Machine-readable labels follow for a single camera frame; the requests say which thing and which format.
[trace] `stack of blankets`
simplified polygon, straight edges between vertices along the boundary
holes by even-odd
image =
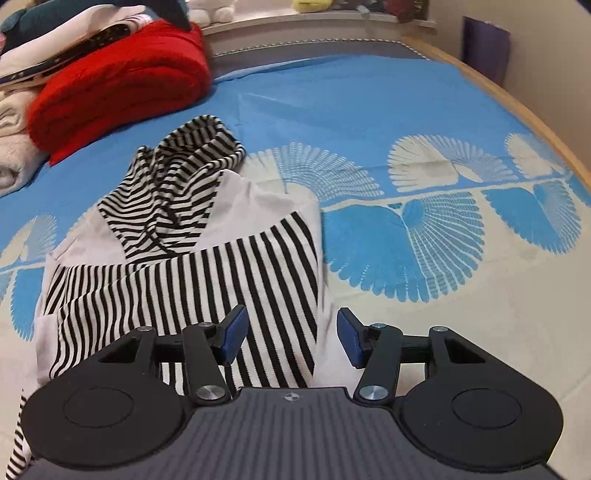
[[[184,0],[137,1],[49,0],[0,25],[0,197],[45,160],[53,166],[209,91],[202,34]]]

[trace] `yellow object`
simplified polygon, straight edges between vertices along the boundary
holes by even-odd
[[[327,10],[332,0],[293,0],[291,7],[298,13],[309,14]]]

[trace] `rolled white blanket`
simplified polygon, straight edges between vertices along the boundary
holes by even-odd
[[[0,137],[14,135],[27,126],[27,110],[37,98],[39,90],[11,92],[0,100]]]
[[[0,137],[0,197],[25,186],[46,158],[26,133]]]

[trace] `white shelf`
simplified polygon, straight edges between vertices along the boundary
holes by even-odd
[[[297,22],[303,20],[370,20],[375,22],[398,23],[398,18],[388,14],[361,14],[356,11],[326,11],[313,14],[299,14],[292,8],[281,8],[269,11],[238,14],[231,23],[211,25],[203,29],[204,35],[211,35],[232,30],[236,27],[254,27],[279,22]],[[437,28],[437,23],[430,20],[413,20],[414,25],[426,28]]]

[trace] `bed sheet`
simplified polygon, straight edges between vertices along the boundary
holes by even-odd
[[[244,143],[242,175],[318,198],[338,306],[409,335],[447,325],[543,385],[565,416],[551,464],[588,480],[591,195],[454,67],[373,56],[225,76],[198,105],[120,129],[0,199],[6,458],[45,254],[119,183],[138,146],[203,113]],[[317,372],[321,384],[338,378],[323,373],[331,367],[350,374],[332,347],[339,354]],[[421,379],[405,367],[399,393]]]

